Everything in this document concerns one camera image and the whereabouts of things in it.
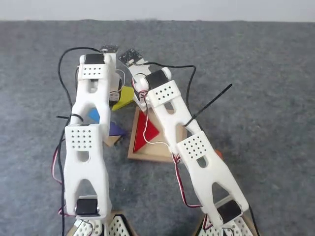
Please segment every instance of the yellow tangram piece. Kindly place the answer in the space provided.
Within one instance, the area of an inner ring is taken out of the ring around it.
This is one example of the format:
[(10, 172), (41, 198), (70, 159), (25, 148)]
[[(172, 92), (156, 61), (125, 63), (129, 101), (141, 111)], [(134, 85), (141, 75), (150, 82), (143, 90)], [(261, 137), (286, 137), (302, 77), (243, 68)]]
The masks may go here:
[(113, 111), (120, 109), (121, 107), (124, 107), (128, 105), (129, 103), (133, 102), (133, 88), (123, 86), (122, 94), (120, 96), (120, 100), (118, 103), (116, 103), (113, 106)]

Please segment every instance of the red wire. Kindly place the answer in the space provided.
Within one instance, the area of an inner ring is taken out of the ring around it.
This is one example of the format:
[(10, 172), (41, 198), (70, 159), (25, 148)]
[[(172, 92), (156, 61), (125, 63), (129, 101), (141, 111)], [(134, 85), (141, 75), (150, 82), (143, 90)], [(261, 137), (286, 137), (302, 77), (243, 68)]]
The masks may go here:
[(178, 181), (178, 184), (179, 184), (179, 188), (180, 188), (180, 191), (181, 191), (183, 202), (185, 203), (186, 206), (188, 206), (190, 208), (202, 207), (202, 205), (190, 205), (190, 204), (187, 203), (186, 196), (185, 196), (185, 191), (184, 191), (184, 187), (183, 187), (183, 183), (182, 183), (181, 176), (180, 176), (179, 169), (178, 169), (178, 164), (179, 164), (179, 161), (181, 160), (181, 157), (179, 155), (177, 155), (175, 157), (174, 154), (172, 154), (172, 157), (173, 157), (173, 161), (175, 163), (175, 174), (176, 174), (176, 177), (177, 177), (177, 181)]
[(57, 154), (58, 154), (58, 149), (55, 150), (54, 155), (53, 155), (53, 161), (51, 164), (51, 175), (55, 181), (57, 181), (59, 184), (62, 184), (62, 182), (55, 177), (55, 173), (54, 173), (54, 170), (55, 170), (54, 166), (56, 164)]
[(213, 226), (212, 224), (210, 224), (208, 227), (206, 227), (207, 219), (208, 219), (207, 214), (205, 214), (205, 218), (203, 219), (203, 224), (202, 224), (202, 228), (204, 231), (210, 229)]

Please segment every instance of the perforated panel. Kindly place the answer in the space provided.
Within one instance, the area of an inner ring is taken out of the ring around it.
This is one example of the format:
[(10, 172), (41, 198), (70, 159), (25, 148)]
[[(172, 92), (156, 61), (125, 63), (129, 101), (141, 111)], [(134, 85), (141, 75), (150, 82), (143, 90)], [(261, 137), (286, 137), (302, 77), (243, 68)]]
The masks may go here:
[(73, 236), (99, 236), (102, 233), (100, 220), (77, 220), (74, 225), (78, 228)]
[(181, 155), (190, 159), (198, 159), (204, 156), (212, 147), (203, 131), (179, 142), (177, 147), (181, 149)]
[(248, 226), (246, 225), (246, 223), (242, 217), (235, 219), (235, 223), (240, 228), (240, 230), (242, 232), (242, 234), (241, 234), (242, 236), (253, 236), (250, 229), (248, 228)]
[(223, 230), (222, 229), (216, 230), (214, 227), (211, 227), (206, 231), (201, 229), (198, 236), (223, 236)]
[(128, 230), (124, 224), (123, 219), (116, 215), (109, 225), (109, 233), (110, 236), (129, 236)]
[(104, 78), (105, 64), (83, 64), (81, 70), (82, 79)]
[(151, 101), (151, 105), (153, 107), (162, 105), (164, 103), (169, 102), (175, 97), (181, 95), (175, 81), (170, 81), (161, 85), (153, 90), (150, 90), (148, 93), (148, 98)]
[(228, 226), (225, 226), (221, 229), (215, 229), (214, 227), (211, 227), (210, 229), (206, 231), (201, 229), (198, 236), (222, 236), (223, 230), (227, 236), (244, 236), (242, 234), (242, 231), (240, 230), (240, 228), (234, 221), (230, 222)]
[(93, 147), (94, 137), (98, 136), (97, 126), (70, 125), (65, 128), (67, 145), (76, 151), (89, 151)]

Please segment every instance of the white wire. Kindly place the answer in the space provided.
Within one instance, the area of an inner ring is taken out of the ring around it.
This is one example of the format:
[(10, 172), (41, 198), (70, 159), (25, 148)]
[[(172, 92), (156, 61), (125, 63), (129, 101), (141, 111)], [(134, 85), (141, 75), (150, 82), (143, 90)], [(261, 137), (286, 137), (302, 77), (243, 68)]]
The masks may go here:
[(123, 73), (123, 75), (124, 75), (123, 84), (122, 84), (122, 87), (120, 88), (120, 90), (112, 91), (112, 92), (110, 92), (111, 94), (115, 93), (115, 92), (120, 92), (123, 89), (123, 86), (125, 86), (125, 83), (126, 83), (126, 74), (125, 74), (125, 72), (123, 70), (120, 70), (120, 69), (116, 69), (116, 71), (120, 71), (120, 72)]
[(157, 142), (151, 143), (151, 142), (149, 142), (149, 141), (146, 139), (146, 135), (145, 135), (145, 134), (146, 134), (146, 131), (147, 131), (148, 120), (149, 120), (149, 110), (148, 110), (148, 106), (147, 106), (147, 119), (146, 119), (146, 125), (145, 125), (144, 130), (143, 130), (143, 139), (144, 139), (144, 141), (146, 141), (147, 143), (152, 144), (152, 145), (154, 145), (154, 144), (164, 144), (164, 145), (166, 145), (166, 146), (168, 147), (168, 149), (170, 149), (169, 145), (168, 145), (167, 143), (165, 143), (165, 142), (157, 141)]

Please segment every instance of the wooden board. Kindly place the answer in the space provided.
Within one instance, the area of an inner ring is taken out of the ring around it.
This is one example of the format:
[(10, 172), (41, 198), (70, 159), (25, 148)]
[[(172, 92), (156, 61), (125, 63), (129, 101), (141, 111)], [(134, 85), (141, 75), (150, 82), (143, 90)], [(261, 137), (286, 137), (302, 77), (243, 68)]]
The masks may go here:
[(119, 139), (121, 138), (121, 135), (117, 136), (109, 136), (107, 140), (105, 141), (106, 145), (109, 147), (112, 147)]
[[(133, 152), (134, 140), (136, 136), (137, 130), (137, 123), (139, 117), (140, 109), (136, 107), (134, 118), (133, 118), (133, 125), (132, 125), (132, 132), (128, 150), (128, 158), (133, 160), (145, 160), (145, 161), (157, 161), (157, 162), (173, 162), (171, 153), (168, 150), (168, 147), (164, 144), (145, 144), (140, 150), (137, 152)], [(155, 116), (152, 109), (149, 109), (149, 120), (151, 123), (159, 130), (159, 134), (154, 137), (150, 142), (154, 143), (157, 141), (166, 142), (164, 135), (163, 135), (163, 128)], [(176, 127), (176, 137), (177, 142), (184, 140), (187, 137), (187, 130), (183, 126)]]

